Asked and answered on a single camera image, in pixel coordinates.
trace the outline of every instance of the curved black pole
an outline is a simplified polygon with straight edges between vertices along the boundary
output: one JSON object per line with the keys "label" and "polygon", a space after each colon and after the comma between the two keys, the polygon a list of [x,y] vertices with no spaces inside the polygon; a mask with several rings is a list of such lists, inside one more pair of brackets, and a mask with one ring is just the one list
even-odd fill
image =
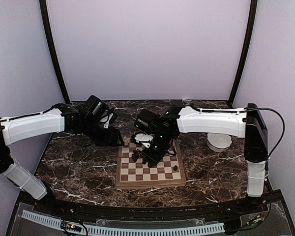
{"label": "curved black pole", "polygon": [[42,19],[43,19],[46,39],[47,39],[47,43],[48,43],[48,48],[49,48],[49,52],[50,52],[50,57],[53,62],[53,65],[54,65],[54,70],[56,73],[56,77],[57,77],[57,80],[58,80],[58,83],[60,86],[60,90],[61,90],[63,99],[64,99],[65,103],[69,104],[70,98],[69,98],[68,91],[67,91],[65,84],[64,84],[63,76],[62,76],[61,69],[60,69],[59,62],[58,62],[58,57],[56,54],[53,35],[51,32],[51,28],[50,28],[47,3],[46,3],[46,0],[39,0],[39,3],[40,3],[40,11],[41,11]]}
{"label": "curved black pole", "polygon": [[255,17],[256,17],[256,11],[257,11],[257,2],[258,0],[251,0],[250,2],[250,10],[249,10],[249,16],[248,16],[248,23],[247,23],[247,29],[246,29],[246,35],[244,39],[244,44],[242,46],[242,51],[240,55],[240,60],[236,72],[236,76],[234,79],[232,91],[230,94],[230,97],[228,99],[228,105],[231,107],[234,103],[238,87],[240,84],[240,80],[242,77],[242,73],[244,71],[247,55],[248,55],[248,50],[249,50],[249,45],[250,45],[250,40],[251,40],[251,35],[252,35],[252,30],[254,27],[254,22],[255,22]]}

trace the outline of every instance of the black cable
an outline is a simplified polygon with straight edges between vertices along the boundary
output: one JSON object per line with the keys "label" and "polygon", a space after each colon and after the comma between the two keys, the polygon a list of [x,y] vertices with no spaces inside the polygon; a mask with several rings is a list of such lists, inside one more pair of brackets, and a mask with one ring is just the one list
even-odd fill
{"label": "black cable", "polygon": [[284,119],[283,119],[283,117],[281,116],[281,114],[278,111],[276,111],[276,110],[274,110],[272,108],[266,108],[266,107],[255,108],[255,109],[245,110],[245,111],[240,111],[239,113],[247,113],[247,112],[253,112],[253,111],[271,111],[271,112],[274,112],[274,113],[276,113],[280,117],[280,119],[282,121],[282,125],[283,125],[282,134],[281,134],[281,137],[279,138],[279,140],[277,141],[276,145],[274,145],[274,147],[272,148],[272,150],[268,154],[268,157],[271,157],[273,151],[277,148],[277,146],[280,144],[280,142],[283,139],[283,136],[284,136],[284,133],[285,133],[285,122],[284,122]]}
{"label": "black cable", "polygon": [[[45,113],[51,111],[53,108],[56,108],[57,105],[58,105],[58,104],[56,104],[56,105],[52,106],[51,108],[49,108],[49,109],[43,111],[42,114],[45,114]],[[37,116],[37,115],[40,115],[40,114],[41,114],[41,112],[37,112],[37,113],[32,113],[32,114],[21,115],[21,116],[18,116],[18,117],[12,117],[12,118],[9,118],[9,119],[1,119],[1,120],[0,120],[0,123],[1,123],[1,122],[6,122],[6,121],[8,121],[8,120],[15,120],[15,119],[21,119],[21,118],[26,118],[26,117],[33,117],[33,116]]]}
{"label": "black cable", "polygon": [[[254,112],[254,111],[271,111],[271,112],[276,113],[280,117],[280,119],[282,121],[282,126],[283,126],[283,128],[282,128],[282,134],[281,134],[279,140],[277,141],[277,143],[272,148],[272,150],[269,152],[269,154],[267,156],[267,161],[268,161],[269,157],[271,157],[271,155],[274,152],[274,150],[278,147],[278,145],[282,141],[283,136],[284,136],[284,133],[285,133],[285,122],[284,122],[284,119],[283,119],[282,115],[278,111],[276,111],[276,110],[274,110],[272,108],[264,108],[264,107],[261,107],[261,108],[255,108],[255,109],[244,110],[244,111],[224,111],[224,110],[219,111],[219,110],[204,110],[204,109],[200,110],[200,109],[194,107],[193,104],[191,104],[190,107],[192,109],[194,109],[195,111],[202,112],[202,113],[247,113],[247,112]],[[227,229],[227,228],[225,228],[225,230],[228,231],[228,232],[232,232],[232,231],[247,231],[247,230],[255,229],[256,227],[260,226],[263,222],[265,222],[265,220],[270,215],[270,211],[271,211],[271,208],[272,208],[271,189],[269,189],[269,197],[270,197],[270,207],[269,207],[268,213],[266,214],[266,216],[263,218],[263,220],[259,224],[257,224],[255,227],[249,227],[249,228],[246,229],[246,227],[250,226],[249,225],[250,223],[252,223],[253,221],[255,221],[255,219],[253,219],[251,221],[248,221],[248,224],[243,225],[240,228],[237,228],[237,229]]]}
{"label": "black cable", "polygon": [[246,229],[246,227],[250,226],[249,224],[250,224],[251,222],[255,221],[255,219],[253,219],[253,220],[248,221],[248,222],[247,222],[248,224],[246,223],[245,225],[241,226],[240,228],[237,228],[237,229],[229,229],[229,228],[225,228],[225,231],[226,231],[226,232],[232,232],[232,231],[248,231],[248,230],[253,230],[253,229],[259,227],[261,224],[263,224],[263,223],[266,221],[266,219],[268,218],[268,216],[270,215],[271,208],[272,208],[271,189],[269,189],[269,197],[270,197],[270,201],[269,201],[269,203],[270,203],[269,210],[268,210],[266,216],[263,218],[263,220],[262,220],[258,225],[256,225],[255,227],[249,227],[249,228]]}
{"label": "black cable", "polygon": [[63,228],[63,230],[65,231],[65,233],[63,233],[64,235],[67,235],[67,236],[72,236],[72,233],[68,232],[65,228]]}
{"label": "black cable", "polygon": [[174,143],[174,140],[172,139],[172,140],[170,141],[170,144],[171,144],[171,147],[173,148],[173,152],[169,152],[169,151],[167,151],[167,154],[170,155],[170,156],[176,156],[176,155],[177,155],[177,152],[176,152],[176,149],[175,149],[173,143]]}
{"label": "black cable", "polygon": [[244,110],[244,111],[225,111],[225,110],[221,110],[221,111],[219,111],[219,110],[200,110],[200,109],[194,107],[193,104],[190,104],[190,107],[191,107],[193,110],[195,110],[195,111],[197,111],[197,112],[202,112],[202,113],[247,113],[247,112],[254,112],[254,111],[271,111],[271,112],[276,113],[276,114],[280,117],[280,119],[281,119],[281,121],[282,121],[283,129],[282,129],[281,137],[280,137],[279,140],[277,141],[276,145],[274,145],[274,147],[272,148],[272,150],[269,152],[268,157],[270,157],[270,156],[272,155],[273,151],[274,151],[274,150],[277,148],[277,146],[280,144],[280,142],[281,142],[282,139],[283,139],[284,133],[285,133],[285,122],[284,122],[283,117],[281,116],[281,114],[280,114],[278,111],[276,111],[276,110],[274,110],[274,109],[272,109],[272,108],[260,107],[260,108],[255,108],[255,109],[251,109],[251,110]]}

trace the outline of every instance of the chess piece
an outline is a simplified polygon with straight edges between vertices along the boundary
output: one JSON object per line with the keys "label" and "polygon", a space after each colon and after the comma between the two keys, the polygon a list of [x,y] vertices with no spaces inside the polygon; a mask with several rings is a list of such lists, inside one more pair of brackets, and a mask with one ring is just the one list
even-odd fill
{"label": "chess piece", "polygon": [[133,153],[131,154],[131,158],[132,158],[132,160],[133,160],[134,162],[137,162],[137,160],[138,160],[139,158],[142,158],[140,152],[141,152],[140,150],[133,150]]}
{"label": "chess piece", "polygon": [[142,164],[145,165],[146,163],[147,163],[147,160],[144,157],[142,157]]}
{"label": "chess piece", "polygon": [[125,145],[125,146],[128,146],[128,139],[127,139],[127,136],[124,136],[124,137],[123,137],[123,140],[124,140],[124,145]]}

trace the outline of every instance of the black frame edge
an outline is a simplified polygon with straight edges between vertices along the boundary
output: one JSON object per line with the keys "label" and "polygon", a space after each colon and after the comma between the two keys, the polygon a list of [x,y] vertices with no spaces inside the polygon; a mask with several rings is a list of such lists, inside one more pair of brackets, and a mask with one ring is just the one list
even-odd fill
{"label": "black frame edge", "polygon": [[248,50],[249,50],[249,45],[251,41],[251,35],[254,27],[254,22],[255,22],[255,17],[256,17],[256,12],[257,12],[257,2],[258,0],[251,0],[250,2],[250,10],[249,10],[249,16],[248,16],[248,22],[247,22],[247,29],[246,29],[246,34],[245,34],[245,39],[244,39],[244,44],[242,46],[242,51],[240,55],[240,60],[237,68],[237,72],[235,75],[232,91],[230,94],[230,97],[228,99],[228,104],[230,107],[233,106],[240,80],[242,77],[242,73],[244,71],[247,55],[248,55]]}
{"label": "black frame edge", "polygon": [[[288,219],[288,223],[290,226],[290,230],[293,236],[295,236],[295,227],[294,224],[292,222],[289,210],[286,206],[285,203],[285,199],[282,195],[282,192],[280,189],[278,190],[273,190],[271,193],[271,198],[272,198],[272,202],[275,201],[281,201],[285,214],[287,216]],[[266,200],[267,203],[269,203],[270,201],[270,196],[269,194],[264,194],[264,199]],[[65,209],[74,209],[74,213],[71,213],[70,216],[68,216],[69,218],[72,218],[74,220],[83,220],[81,217],[81,214],[84,214],[85,216],[89,216],[93,219],[88,220],[89,222],[96,222],[96,220],[98,218],[100,219],[113,219],[113,220],[129,220],[129,219],[124,219],[123,218],[123,212],[128,212],[130,213],[134,218],[131,218],[132,220],[137,220],[137,221],[141,221],[136,219],[136,216],[143,214],[143,212],[145,211],[153,211],[154,212],[154,217],[160,221],[163,220],[176,220],[176,219],[171,219],[170,216],[167,216],[163,219],[163,214],[165,212],[174,212],[176,217],[179,218],[184,218],[184,219],[194,219],[194,218],[205,218],[208,219],[208,221],[215,221],[217,220],[218,222],[228,222],[228,221],[233,221],[236,220],[238,218],[238,216],[231,216],[231,215],[224,215],[223,214],[223,210],[225,210],[229,204],[232,203],[238,203],[241,201],[245,201],[245,199],[237,199],[237,200],[232,200],[232,201],[227,201],[227,202],[223,202],[223,203],[216,203],[216,204],[206,204],[206,205],[195,205],[195,206],[180,206],[180,207],[168,207],[168,208],[131,208],[131,207],[113,207],[113,206],[94,206],[94,205],[87,205],[87,204],[79,204],[79,203],[72,203],[72,202],[67,202],[67,201],[63,201],[63,200],[57,200],[57,202],[64,207]],[[25,203],[25,204],[29,204],[34,206],[34,210],[42,212],[42,213],[46,213],[45,211],[41,211],[40,207],[37,206],[35,204],[35,200],[28,194],[25,192],[20,192],[19,197],[16,201],[16,204],[14,206],[13,212],[11,214],[10,217],[10,222],[9,222],[9,226],[6,232],[6,236],[9,235],[9,233],[11,232],[12,226],[13,226],[13,222],[14,222],[14,218],[15,218],[15,214],[17,212],[17,208],[19,203]],[[90,208],[92,209],[92,214],[89,214],[89,212],[83,212],[83,210],[79,210],[82,208]],[[108,215],[105,215],[105,213],[110,212],[112,213],[112,217],[109,217]]]}
{"label": "black frame edge", "polygon": [[48,48],[49,48],[49,53],[50,53],[51,60],[53,62],[53,66],[54,66],[54,70],[55,70],[56,77],[58,80],[58,84],[59,84],[59,87],[60,87],[60,90],[61,90],[61,93],[62,93],[65,103],[70,104],[69,94],[68,94],[68,91],[65,87],[65,83],[63,80],[63,76],[62,76],[59,61],[58,61],[58,57],[56,54],[53,35],[51,32],[51,28],[50,28],[46,0],[39,0],[39,4],[40,4],[41,17],[43,19],[43,25],[44,25],[44,30],[45,30],[45,34],[46,34],[47,44],[48,44]]}

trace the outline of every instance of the white cable tray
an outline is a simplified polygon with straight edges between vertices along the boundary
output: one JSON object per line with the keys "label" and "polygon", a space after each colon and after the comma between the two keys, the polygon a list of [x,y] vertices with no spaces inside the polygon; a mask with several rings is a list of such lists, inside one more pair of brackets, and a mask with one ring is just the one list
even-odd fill
{"label": "white cable tray", "polygon": [[[23,210],[22,218],[30,220],[40,225],[44,225],[49,228],[56,230],[61,229],[61,219],[53,218],[45,215],[41,215],[36,212]],[[217,223],[211,225],[203,225],[196,227],[187,228],[176,228],[176,229],[120,229],[120,228],[107,228],[99,227],[94,225],[84,224],[88,229],[89,236],[203,236],[212,235],[217,233],[223,233],[224,223]],[[71,233],[79,235],[86,235],[85,229],[82,227],[81,232],[74,230],[67,230]]]}

